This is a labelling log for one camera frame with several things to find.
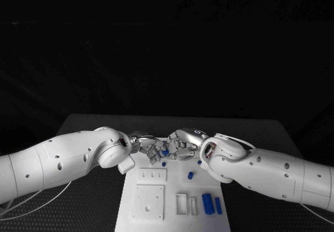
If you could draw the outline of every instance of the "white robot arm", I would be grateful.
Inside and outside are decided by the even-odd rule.
[[[133,167],[129,156],[141,150],[152,160],[162,142],[152,136],[129,136],[109,127],[60,135],[28,149],[0,156],[0,205],[21,195],[60,186],[93,167]]]
[[[208,137],[200,130],[182,128],[168,136],[162,150],[174,142],[178,151],[169,158],[188,160],[198,151],[201,168],[220,182],[234,180],[269,197],[334,212],[334,168],[257,149],[247,143],[246,150],[234,140],[221,134]]]

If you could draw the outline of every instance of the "robotic hand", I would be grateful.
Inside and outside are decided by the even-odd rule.
[[[223,183],[233,180],[248,190],[279,200],[303,203],[334,212],[334,168],[286,154],[254,148],[225,135],[208,137],[197,129],[178,129],[162,150],[174,142],[171,159],[188,160],[200,152],[201,168]]]
[[[148,133],[130,135],[100,127],[60,135],[25,150],[0,156],[0,205],[21,195],[60,186],[84,176],[93,167],[133,168],[132,153],[143,151],[159,160],[162,142]]]

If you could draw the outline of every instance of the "small blue object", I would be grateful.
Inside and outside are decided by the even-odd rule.
[[[164,156],[168,154],[168,149],[165,151],[161,150],[161,153],[164,154]]]
[[[202,194],[201,195],[201,199],[202,199],[202,205],[204,205],[204,211],[207,215],[214,214],[214,208],[213,208],[213,203],[211,203],[211,198],[210,198],[210,194]]]
[[[221,213],[221,207],[220,207],[218,197],[215,197],[214,200],[215,200],[215,206],[217,206],[217,214],[223,214]]]
[[[189,172],[187,175],[188,180],[192,179],[192,172]]]

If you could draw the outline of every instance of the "black background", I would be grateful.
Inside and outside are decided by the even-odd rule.
[[[1,154],[53,137],[70,113],[204,116],[276,119],[305,159],[334,164],[329,1],[0,10]]]

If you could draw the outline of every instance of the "white board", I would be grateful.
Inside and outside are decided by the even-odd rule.
[[[169,152],[174,152],[175,149],[172,145],[168,148]],[[200,165],[197,164],[195,154],[194,158],[187,161],[178,161],[162,158],[159,162],[155,164],[149,164],[146,155],[143,153],[132,154],[132,159],[135,161],[135,167],[125,174],[125,184],[123,184],[123,192],[122,199],[117,210],[117,218],[116,218],[116,227],[115,232],[215,232],[224,231],[230,232],[230,225],[227,220],[225,208],[224,208],[224,200],[220,189],[220,182],[213,179],[213,177],[205,173],[204,169],[200,169]],[[152,179],[153,181],[146,180],[146,176],[141,176],[142,170],[139,169],[153,169]],[[187,179],[188,170],[192,170],[192,179]],[[161,180],[156,181],[156,173],[161,173]],[[153,204],[146,204],[149,201],[142,202],[141,205],[138,201],[138,192],[136,185],[141,186],[164,186],[162,193],[162,220],[158,218],[161,215],[149,216],[149,212],[153,210],[159,210],[161,201],[156,199],[156,206]],[[152,199],[153,194],[151,194],[153,190],[148,190],[139,193],[145,194],[146,198]],[[201,195],[208,193],[211,195],[214,214],[205,215]],[[187,210],[184,210],[184,195],[185,195],[185,204]],[[220,206],[223,214],[218,215],[215,211],[214,198],[220,199]],[[133,212],[141,214],[142,219],[133,219]]]

